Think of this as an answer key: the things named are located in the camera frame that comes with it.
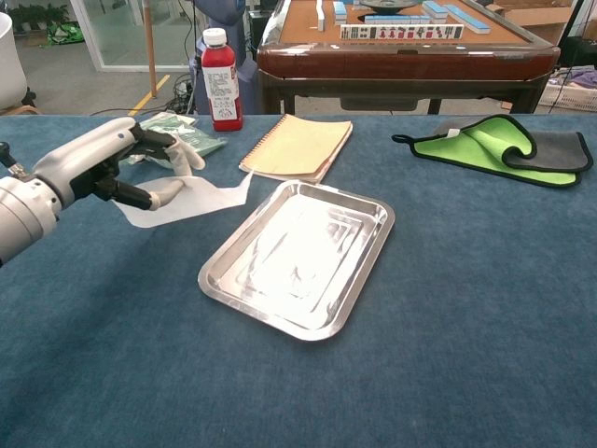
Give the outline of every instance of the bottle cap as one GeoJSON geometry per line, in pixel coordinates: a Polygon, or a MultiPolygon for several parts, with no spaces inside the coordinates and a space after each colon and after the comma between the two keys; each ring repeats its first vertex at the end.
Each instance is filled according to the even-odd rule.
{"type": "Polygon", "coordinates": [[[226,30],[223,28],[208,28],[203,31],[203,41],[208,46],[226,45],[226,30]]]}

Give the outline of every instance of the wooden pole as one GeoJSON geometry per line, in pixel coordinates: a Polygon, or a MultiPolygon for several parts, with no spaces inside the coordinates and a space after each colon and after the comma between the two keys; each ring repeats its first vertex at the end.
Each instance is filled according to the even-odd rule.
{"type": "Polygon", "coordinates": [[[158,87],[156,86],[156,60],[153,51],[153,29],[151,27],[151,9],[149,0],[143,0],[143,22],[146,28],[146,50],[147,61],[149,63],[149,82],[151,83],[151,96],[158,96],[158,87]]]}

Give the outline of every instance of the robotic hand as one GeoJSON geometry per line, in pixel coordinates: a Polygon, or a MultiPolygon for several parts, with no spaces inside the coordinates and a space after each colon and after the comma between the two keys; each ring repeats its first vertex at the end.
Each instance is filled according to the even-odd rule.
{"type": "Polygon", "coordinates": [[[118,162],[131,154],[170,160],[176,175],[192,175],[203,159],[191,146],[166,133],[144,131],[133,118],[113,119],[58,147],[25,172],[0,143],[0,162],[12,174],[0,178],[0,266],[52,232],[58,214],[77,199],[95,194],[143,210],[169,203],[184,186],[145,191],[119,182],[118,162]]]}

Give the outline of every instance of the blue tablecloth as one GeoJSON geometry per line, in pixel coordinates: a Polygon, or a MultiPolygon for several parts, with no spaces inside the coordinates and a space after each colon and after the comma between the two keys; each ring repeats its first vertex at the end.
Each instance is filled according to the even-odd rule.
{"type": "MultiPolygon", "coordinates": [[[[237,185],[277,119],[247,117],[203,175],[237,185]]],[[[389,203],[396,226],[346,326],[320,343],[197,286],[278,182],[149,230],[75,203],[0,270],[0,446],[597,446],[597,174],[547,189],[390,140],[442,119],[353,118],[325,183],[389,203]]],[[[31,167],[106,120],[3,118],[0,140],[31,167]]],[[[520,120],[597,147],[594,116],[520,120]]],[[[167,174],[147,163],[121,178],[167,174]]]]}

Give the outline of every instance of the glass door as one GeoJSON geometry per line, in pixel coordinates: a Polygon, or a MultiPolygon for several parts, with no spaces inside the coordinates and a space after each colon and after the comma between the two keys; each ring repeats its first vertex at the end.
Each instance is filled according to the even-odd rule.
{"type": "MultiPolygon", "coordinates": [[[[187,71],[194,54],[188,0],[147,0],[153,23],[154,52],[160,71],[187,71]]],[[[96,69],[147,70],[142,0],[72,0],[96,69]]],[[[198,20],[201,35],[205,20],[198,20]]]]}

